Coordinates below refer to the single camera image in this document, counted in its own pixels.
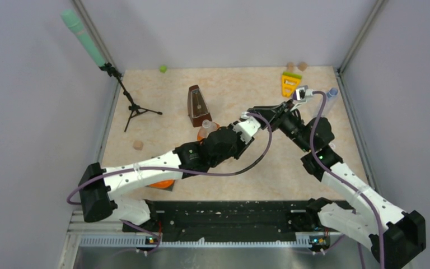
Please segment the orange juice bottle yellow cap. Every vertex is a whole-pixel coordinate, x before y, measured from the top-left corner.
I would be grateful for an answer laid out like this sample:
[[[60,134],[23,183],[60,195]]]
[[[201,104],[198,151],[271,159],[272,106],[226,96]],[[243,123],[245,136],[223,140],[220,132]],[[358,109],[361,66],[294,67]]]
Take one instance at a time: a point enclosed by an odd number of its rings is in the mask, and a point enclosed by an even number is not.
[[[219,127],[219,124],[211,120],[205,119],[204,121],[202,121],[202,126],[198,131],[197,140],[201,141],[202,139],[207,138],[210,133],[216,131],[217,129],[219,129]]]

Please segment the clear small water bottle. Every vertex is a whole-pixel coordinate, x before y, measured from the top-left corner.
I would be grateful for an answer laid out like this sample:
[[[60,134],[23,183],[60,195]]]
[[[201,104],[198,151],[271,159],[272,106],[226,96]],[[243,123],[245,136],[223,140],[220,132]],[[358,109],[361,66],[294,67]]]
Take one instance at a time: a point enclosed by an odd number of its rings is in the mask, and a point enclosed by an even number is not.
[[[326,118],[328,116],[338,97],[339,97],[339,90],[337,88],[333,87],[326,93],[326,102],[322,110],[321,117]],[[318,106],[314,112],[314,117],[318,115],[322,107],[323,99],[324,98],[321,97],[321,100],[319,101]]]

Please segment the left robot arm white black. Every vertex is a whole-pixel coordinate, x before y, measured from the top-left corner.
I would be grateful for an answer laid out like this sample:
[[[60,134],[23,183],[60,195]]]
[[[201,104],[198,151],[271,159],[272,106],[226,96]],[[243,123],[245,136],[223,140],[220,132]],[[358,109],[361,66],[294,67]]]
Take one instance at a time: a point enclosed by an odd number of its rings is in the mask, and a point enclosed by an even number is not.
[[[119,197],[134,189],[166,180],[208,175],[227,159],[238,159],[259,130],[254,120],[220,127],[200,141],[184,143],[163,155],[138,163],[102,168],[90,164],[78,185],[83,219],[98,222],[121,210]]]

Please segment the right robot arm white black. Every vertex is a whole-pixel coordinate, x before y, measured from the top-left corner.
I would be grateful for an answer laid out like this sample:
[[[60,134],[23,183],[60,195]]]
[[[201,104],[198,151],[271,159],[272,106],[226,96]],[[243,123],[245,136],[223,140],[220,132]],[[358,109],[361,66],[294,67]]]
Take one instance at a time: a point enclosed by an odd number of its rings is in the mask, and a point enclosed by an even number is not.
[[[381,268],[403,268],[426,248],[426,221],[417,211],[393,205],[361,180],[329,146],[334,139],[329,121],[318,114],[304,124],[291,102],[250,108],[248,118],[258,116],[259,127],[282,131],[306,152],[306,171],[340,194],[352,206],[348,211],[333,201],[310,204],[306,224],[313,231],[332,228],[364,246]]]

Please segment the yellow triangular toy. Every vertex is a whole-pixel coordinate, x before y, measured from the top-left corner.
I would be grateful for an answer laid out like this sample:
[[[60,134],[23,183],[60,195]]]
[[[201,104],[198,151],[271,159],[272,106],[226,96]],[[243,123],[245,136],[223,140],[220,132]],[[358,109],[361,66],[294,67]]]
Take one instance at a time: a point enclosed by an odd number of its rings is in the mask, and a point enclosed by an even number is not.
[[[284,71],[281,76],[282,96],[289,98],[302,81],[302,75]]]

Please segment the brown wooden metronome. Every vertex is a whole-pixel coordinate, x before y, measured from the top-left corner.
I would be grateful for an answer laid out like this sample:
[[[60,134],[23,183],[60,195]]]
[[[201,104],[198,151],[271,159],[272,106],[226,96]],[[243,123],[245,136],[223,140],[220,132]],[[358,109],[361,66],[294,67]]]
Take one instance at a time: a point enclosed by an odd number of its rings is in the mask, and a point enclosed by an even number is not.
[[[188,117],[194,128],[201,127],[204,120],[212,121],[208,105],[198,85],[189,87],[187,108]]]

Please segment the tan wooden block left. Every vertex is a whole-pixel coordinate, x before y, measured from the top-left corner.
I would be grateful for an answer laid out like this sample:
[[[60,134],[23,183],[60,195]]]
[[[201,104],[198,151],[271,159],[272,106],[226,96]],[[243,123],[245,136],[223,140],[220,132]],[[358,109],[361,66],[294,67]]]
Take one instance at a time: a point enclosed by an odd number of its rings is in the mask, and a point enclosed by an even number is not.
[[[286,71],[293,73],[296,68],[296,65],[293,62],[288,62],[286,65]]]

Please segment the tan wooden block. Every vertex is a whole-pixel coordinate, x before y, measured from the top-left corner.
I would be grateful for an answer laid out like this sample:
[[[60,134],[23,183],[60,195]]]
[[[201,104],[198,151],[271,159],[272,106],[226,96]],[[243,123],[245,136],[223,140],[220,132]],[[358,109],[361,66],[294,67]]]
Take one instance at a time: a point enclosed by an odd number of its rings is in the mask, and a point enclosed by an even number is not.
[[[296,65],[293,62],[288,62],[286,65],[286,71],[293,73],[296,68]]]
[[[302,61],[297,65],[297,69],[301,72],[304,72],[308,66],[309,65],[306,62]]]

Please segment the tan wooden block right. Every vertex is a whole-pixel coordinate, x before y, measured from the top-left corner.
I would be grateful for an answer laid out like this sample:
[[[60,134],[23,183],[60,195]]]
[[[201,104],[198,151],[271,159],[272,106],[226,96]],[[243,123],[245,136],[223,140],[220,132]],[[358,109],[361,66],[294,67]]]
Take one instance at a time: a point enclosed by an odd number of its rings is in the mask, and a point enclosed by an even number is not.
[[[297,69],[301,72],[304,72],[308,66],[309,65],[306,62],[302,61],[297,65]]]

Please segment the dark grey square mat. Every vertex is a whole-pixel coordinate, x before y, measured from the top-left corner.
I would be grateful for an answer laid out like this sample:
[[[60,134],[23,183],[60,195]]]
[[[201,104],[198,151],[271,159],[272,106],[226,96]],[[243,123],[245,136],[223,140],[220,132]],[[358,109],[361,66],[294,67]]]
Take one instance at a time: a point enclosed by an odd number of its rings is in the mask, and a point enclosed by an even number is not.
[[[147,187],[171,192],[173,190],[174,184],[175,180],[164,180],[161,182],[150,184]]]

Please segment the orange tape dispenser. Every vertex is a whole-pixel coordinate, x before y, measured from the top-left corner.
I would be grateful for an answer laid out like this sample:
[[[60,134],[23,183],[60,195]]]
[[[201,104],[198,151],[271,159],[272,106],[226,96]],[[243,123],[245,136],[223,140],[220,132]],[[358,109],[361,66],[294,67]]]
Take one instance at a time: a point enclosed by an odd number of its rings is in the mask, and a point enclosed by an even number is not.
[[[150,184],[148,186],[152,188],[158,188],[158,189],[168,189],[174,185],[174,182],[175,182],[174,180],[164,180],[161,182]]]

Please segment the tan wooden cube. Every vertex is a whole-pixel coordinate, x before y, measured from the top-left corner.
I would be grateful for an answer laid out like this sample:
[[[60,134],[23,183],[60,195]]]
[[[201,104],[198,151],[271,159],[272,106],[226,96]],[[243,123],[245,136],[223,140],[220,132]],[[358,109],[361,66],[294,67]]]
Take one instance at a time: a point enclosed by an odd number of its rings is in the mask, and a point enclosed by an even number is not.
[[[135,150],[141,151],[143,150],[143,147],[144,147],[144,143],[142,141],[139,141],[139,140],[133,141],[132,148],[134,148]]]

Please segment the black tripod microphone stand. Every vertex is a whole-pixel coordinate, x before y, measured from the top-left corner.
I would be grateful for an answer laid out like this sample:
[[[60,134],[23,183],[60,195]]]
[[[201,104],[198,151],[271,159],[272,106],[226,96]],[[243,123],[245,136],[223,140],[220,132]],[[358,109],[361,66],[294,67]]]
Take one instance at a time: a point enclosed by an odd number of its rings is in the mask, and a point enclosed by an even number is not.
[[[138,105],[134,101],[134,99],[132,98],[132,96],[129,93],[129,91],[124,86],[123,79],[122,79],[122,76],[123,76],[122,73],[120,73],[111,63],[104,63],[102,66],[99,67],[99,69],[101,71],[106,72],[110,77],[116,78],[119,86],[123,90],[123,95],[128,99],[128,101],[130,103],[130,105],[128,106],[128,110],[130,111],[130,115],[129,115],[127,123],[125,125],[124,132],[127,131],[131,120],[133,118],[139,116],[139,115],[142,115],[142,114],[145,114],[145,113],[148,113],[148,112],[155,113],[157,115],[163,115],[163,112],[161,112],[161,111],[147,109],[147,108],[144,108],[144,107],[141,107],[140,105]]]

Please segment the mint green microphone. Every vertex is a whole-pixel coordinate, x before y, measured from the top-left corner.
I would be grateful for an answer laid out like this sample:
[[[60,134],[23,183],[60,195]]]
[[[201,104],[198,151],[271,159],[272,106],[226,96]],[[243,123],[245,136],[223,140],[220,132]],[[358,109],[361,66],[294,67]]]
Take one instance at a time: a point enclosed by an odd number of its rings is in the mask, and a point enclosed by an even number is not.
[[[101,55],[99,49],[95,45],[93,39],[86,31],[85,26],[81,22],[79,16],[73,10],[64,10],[60,17],[66,27],[75,35],[85,51],[95,62],[99,69],[103,70],[106,61]]]

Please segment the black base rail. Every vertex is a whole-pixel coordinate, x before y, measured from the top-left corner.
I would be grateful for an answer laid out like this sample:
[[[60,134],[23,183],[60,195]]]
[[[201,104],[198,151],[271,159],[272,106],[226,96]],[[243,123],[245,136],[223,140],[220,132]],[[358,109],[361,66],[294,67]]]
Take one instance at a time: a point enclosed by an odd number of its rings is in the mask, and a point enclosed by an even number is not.
[[[162,242],[294,242],[302,232],[333,231],[314,222],[313,200],[301,201],[151,201],[142,229]]]

